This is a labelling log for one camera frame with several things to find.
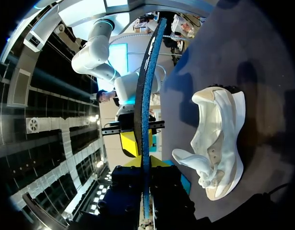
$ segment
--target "white machine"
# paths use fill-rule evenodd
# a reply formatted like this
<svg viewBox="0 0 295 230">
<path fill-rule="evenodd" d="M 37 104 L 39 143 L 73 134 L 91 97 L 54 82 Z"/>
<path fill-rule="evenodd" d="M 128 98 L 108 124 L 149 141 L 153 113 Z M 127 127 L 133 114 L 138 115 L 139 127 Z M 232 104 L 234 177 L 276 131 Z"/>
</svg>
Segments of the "white machine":
<svg viewBox="0 0 295 230">
<path fill-rule="evenodd" d="M 85 47 L 72 59 L 71 65 L 74 71 L 93 75 L 114 85 L 121 105 L 126 105 L 129 99 L 133 99 L 138 75 L 131 73 L 121 76 L 111 65 L 106 64 L 109 57 L 110 36 L 122 33 L 135 19 L 149 12 L 171 11 L 205 17 L 210 13 L 203 10 L 204 7 L 198 7 L 197 3 L 192 6 L 183 0 L 165 0 L 161 5 L 145 0 L 40 0 L 13 32 L 0 57 L 1 62 L 6 60 L 23 28 L 39 13 L 48 10 L 48 5 L 51 5 L 51 9 L 28 33 L 24 40 L 25 45 L 34 52 L 39 52 L 62 21 L 64 25 L 72 28 L 75 37 L 87 41 Z M 160 79 L 156 74 L 152 93 L 159 91 L 160 86 Z"/>
</svg>

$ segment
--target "dark surface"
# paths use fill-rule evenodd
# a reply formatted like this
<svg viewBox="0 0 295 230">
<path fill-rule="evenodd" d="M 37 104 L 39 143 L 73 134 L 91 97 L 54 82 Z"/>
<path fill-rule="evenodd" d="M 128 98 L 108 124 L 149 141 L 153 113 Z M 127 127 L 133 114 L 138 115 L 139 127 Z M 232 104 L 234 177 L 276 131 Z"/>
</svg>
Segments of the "dark surface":
<svg viewBox="0 0 295 230">
<path fill-rule="evenodd" d="M 284 38 L 252 2 L 226 3 L 219 2 L 161 89 L 163 160 L 172 161 L 175 148 L 193 153 L 190 141 L 199 122 L 198 107 L 191 100 L 195 92 L 217 83 L 238 86 L 245 94 L 246 120 L 238 137 L 245 169 L 237 187 L 223 199 L 210 201 L 196 172 L 178 165 L 192 182 L 196 218 L 208 216 L 211 221 L 253 194 L 288 182 L 295 168 L 293 51 L 289 53 Z M 283 191 L 272 199 L 279 200 Z"/>
</svg>

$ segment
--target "white robotic arm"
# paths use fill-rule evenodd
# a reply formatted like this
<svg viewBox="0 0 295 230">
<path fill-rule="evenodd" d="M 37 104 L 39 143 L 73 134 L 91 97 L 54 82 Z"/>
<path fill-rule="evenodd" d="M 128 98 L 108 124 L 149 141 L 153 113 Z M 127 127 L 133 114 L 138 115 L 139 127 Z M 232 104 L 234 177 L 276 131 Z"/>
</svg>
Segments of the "white robotic arm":
<svg viewBox="0 0 295 230">
<path fill-rule="evenodd" d="M 109 39 L 113 29 L 114 23 L 110 20 L 95 22 L 85 47 L 71 61 L 75 72 L 90 74 L 112 84 L 120 77 L 112 66 L 105 63 L 109 58 Z"/>
</svg>

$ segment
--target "person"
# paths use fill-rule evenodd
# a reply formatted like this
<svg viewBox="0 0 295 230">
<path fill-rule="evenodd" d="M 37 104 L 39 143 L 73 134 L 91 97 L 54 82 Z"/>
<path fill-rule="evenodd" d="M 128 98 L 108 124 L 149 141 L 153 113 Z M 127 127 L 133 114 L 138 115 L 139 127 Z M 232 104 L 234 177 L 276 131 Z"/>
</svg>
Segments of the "person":
<svg viewBox="0 0 295 230">
<path fill-rule="evenodd" d="M 174 20 L 174 15 L 175 13 L 173 12 L 166 12 L 166 11 L 161 11 L 159 19 L 161 18 L 166 18 L 166 27 L 164 30 L 164 35 L 171 35 L 172 34 L 172 29 L 171 29 L 171 24 Z M 148 34 L 149 32 L 154 32 L 157 28 L 158 23 L 154 19 L 148 19 L 148 23 L 145 25 L 146 30 L 145 33 Z M 167 48 L 176 48 L 182 51 L 183 49 L 183 41 L 174 41 L 170 37 L 163 37 L 163 43 Z"/>
<path fill-rule="evenodd" d="M 114 104 L 116 106 L 119 106 L 119 99 L 117 96 L 117 92 L 115 92 L 115 90 L 112 90 L 110 92 L 106 90 L 100 90 L 96 94 L 96 100 L 99 103 L 106 103 L 106 102 L 109 102 L 111 99 L 113 99 Z"/>
</svg>

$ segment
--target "white sneaker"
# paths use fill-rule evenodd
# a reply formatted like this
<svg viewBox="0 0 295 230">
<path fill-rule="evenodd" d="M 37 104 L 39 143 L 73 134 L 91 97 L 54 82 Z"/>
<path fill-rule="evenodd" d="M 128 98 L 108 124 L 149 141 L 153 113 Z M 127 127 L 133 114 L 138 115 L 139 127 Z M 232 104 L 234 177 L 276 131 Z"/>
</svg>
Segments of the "white sneaker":
<svg viewBox="0 0 295 230">
<path fill-rule="evenodd" d="M 191 141 L 195 154 L 175 149 L 172 155 L 179 164 L 195 169 L 207 197 L 218 200 L 234 189 L 243 172 L 236 141 L 245 120 L 244 94 L 210 87 L 196 92 L 192 101 L 200 113 Z"/>
<path fill-rule="evenodd" d="M 178 47 L 178 50 L 180 52 L 182 52 L 182 50 L 184 49 L 184 41 L 178 41 L 177 42 L 177 47 Z"/>
</svg>

